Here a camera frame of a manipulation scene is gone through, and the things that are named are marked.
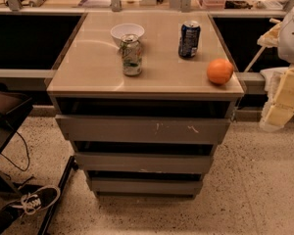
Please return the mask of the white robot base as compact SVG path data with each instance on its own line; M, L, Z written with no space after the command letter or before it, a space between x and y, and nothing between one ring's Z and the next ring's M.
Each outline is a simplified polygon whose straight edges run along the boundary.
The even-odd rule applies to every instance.
M287 67L269 68L261 70L260 74L265 79L265 91L269 92L279 83L279 77L287 71Z

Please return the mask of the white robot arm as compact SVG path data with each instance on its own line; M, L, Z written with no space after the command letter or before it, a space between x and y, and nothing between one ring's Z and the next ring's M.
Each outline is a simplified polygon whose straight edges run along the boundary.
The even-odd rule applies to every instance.
M290 64L286 69L266 69L265 102L260 128L273 132L284 127L294 116L294 6L283 21L263 34L257 43L264 47L276 47L278 57Z

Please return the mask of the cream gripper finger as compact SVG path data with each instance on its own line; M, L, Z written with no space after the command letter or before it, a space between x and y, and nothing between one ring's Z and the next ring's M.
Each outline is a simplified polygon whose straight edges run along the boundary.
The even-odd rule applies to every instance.
M280 26L281 23L277 23L270 30L261 35L257 40L257 44L267 48L277 47Z
M274 71L269 80L268 100L265 102L260 128L277 131L294 116L294 65L284 71Z

